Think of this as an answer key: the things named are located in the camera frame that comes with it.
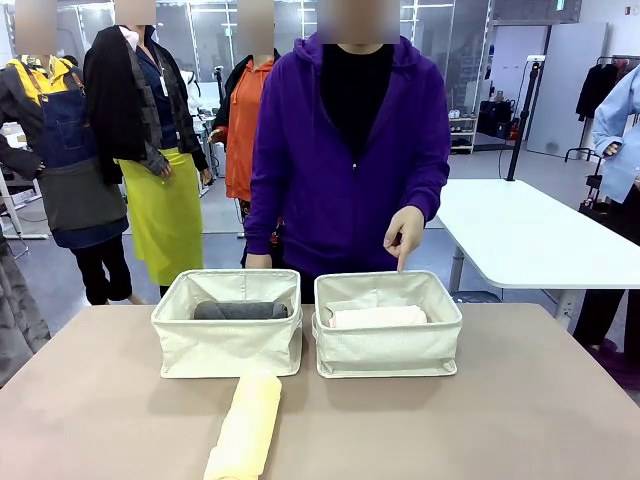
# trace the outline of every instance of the denim apron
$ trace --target denim apron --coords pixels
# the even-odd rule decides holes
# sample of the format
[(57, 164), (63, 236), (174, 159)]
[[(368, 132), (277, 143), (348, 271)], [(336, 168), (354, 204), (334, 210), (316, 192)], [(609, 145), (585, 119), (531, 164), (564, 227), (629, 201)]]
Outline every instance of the denim apron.
[(124, 219), (126, 205), (117, 185), (103, 181), (98, 147), (88, 119), (84, 85), (75, 72), (71, 76), (77, 90), (43, 93), (33, 72), (23, 65), (38, 91), (43, 129), (35, 153), (42, 158), (44, 170), (38, 177), (49, 228), (56, 243), (71, 248), (56, 232), (77, 232), (76, 248), (106, 241), (127, 228), (107, 227)]

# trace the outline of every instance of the white fabric basket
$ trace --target white fabric basket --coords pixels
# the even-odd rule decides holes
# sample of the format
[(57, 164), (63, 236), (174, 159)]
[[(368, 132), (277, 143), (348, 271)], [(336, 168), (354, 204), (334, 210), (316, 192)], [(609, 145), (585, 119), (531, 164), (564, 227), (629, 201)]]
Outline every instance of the white fabric basket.
[[(325, 275), (315, 283), (318, 373), (325, 378), (444, 376), (455, 364), (462, 314), (430, 272)], [(417, 305), (426, 325), (331, 328), (333, 312)]]
[[(196, 306), (218, 302), (280, 302), (289, 318), (193, 320)], [(258, 365), (278, 376), (300, 368), (300, 275), (291, 270), (184, 272), (151, 315), (160, 337), (164, 378), (240, 377)]]

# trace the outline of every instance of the orange hoodie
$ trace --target orange hoodie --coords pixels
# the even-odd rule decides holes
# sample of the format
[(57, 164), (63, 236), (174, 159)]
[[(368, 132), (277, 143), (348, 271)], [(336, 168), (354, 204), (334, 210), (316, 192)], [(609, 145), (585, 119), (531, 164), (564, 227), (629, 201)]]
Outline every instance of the orange hoodie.
[(253, 70), (249, 60), (238, 85), (231, 94), (229, 131), (227, 136), (227, 197), (251, 201), (249, 183), (253, 165), (253, 139), (258, 124), (260, 97), (273, 59)]

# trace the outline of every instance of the yellow rolled cloth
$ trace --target yellow rolled cloth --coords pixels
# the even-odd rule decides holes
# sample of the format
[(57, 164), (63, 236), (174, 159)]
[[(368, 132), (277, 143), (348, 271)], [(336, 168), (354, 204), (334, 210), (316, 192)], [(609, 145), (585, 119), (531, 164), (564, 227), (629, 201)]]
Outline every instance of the yellow rolled cloth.
[(281, 391), (282, 383), (267, 370), (240, 377), (204, 480), (256, 480), (262, 475)]

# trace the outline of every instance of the yellow skirt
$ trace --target yellow skirt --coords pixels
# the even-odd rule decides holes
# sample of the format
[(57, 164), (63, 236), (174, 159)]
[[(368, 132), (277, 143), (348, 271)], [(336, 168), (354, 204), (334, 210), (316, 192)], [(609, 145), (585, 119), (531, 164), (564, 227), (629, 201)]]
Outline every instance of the yellow skirt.
[(202, 211), (191, 154), (160, 150), (173, 173), (164, 179), (139, 163), (118, 160), (127, 186), (133, 244), (151, 281), (169, 286), (185, 270), (203, 268)]

